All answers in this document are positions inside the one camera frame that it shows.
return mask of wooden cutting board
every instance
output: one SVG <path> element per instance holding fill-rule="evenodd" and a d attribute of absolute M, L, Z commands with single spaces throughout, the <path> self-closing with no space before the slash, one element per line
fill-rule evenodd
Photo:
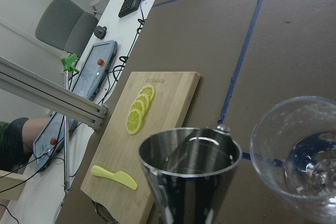
<path fill-rule="evenodd" d="M 152 134 L 182 126 L 198 81 L 196 72 L 130 74 L 81 185 L 81 190 L 105 206 L 119 223 L 146 223 L 154 200 L 138 158 L 139 145 Z M 127 113 L 139 90 L 146 84 L 155 87 L 155 97 L 140 131 L 130 135 L 125 129 Z M 126 172 L 138 184 L 137 190 L 93 176 L 90 172 L 93 165 L 112 173 Z"/>

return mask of metal rod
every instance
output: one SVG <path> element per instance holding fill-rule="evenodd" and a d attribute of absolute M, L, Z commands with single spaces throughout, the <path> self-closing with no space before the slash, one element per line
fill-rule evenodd
<path fill-rule="evenodd" d="M 69 74 L 68 71 L 64 71 L 65 81 L 64 87 L 69 90 Z M 66 115 L 63 116 L 64 126 L 64 192 L 67 196 L 70 190 L 70 171 L 69 171 L 69 122 Z"/>

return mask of metal frame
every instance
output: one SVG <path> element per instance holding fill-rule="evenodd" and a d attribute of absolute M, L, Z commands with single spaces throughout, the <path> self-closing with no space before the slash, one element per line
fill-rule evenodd
<path fill-rule="evenodd" d="M 0 88 L 98 130 L 107 108 L 0 57 Z"/>

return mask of clear drinking glass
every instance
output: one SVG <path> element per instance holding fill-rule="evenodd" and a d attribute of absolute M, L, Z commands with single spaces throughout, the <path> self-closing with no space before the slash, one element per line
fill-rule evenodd
<path fill-rule="evenodd" d="M 336 223 L 336 102 L 297 97 L 255 126 L 251 160 L 260 178 L 294 211 Z"/>

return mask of brown table surface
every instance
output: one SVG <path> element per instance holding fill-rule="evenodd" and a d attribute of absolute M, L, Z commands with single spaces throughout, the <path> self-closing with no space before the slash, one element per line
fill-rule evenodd
<path fill-rule="evenodd" d="M 335 14 L 336 0 L 156 0 L 56 223 L 104 223 L 79 188 L 130 72 L 197 71 L 201 80 L 183 124 L 192 127 L 217 123 L 234 77 L 224 123 L 248 153 L 254 125 L 276 103 L 301 95 L 336 99 Z M 157 218 L 154 207 L 148 223 Z M 243 160 L 214 223 L 311 222 Z"/>

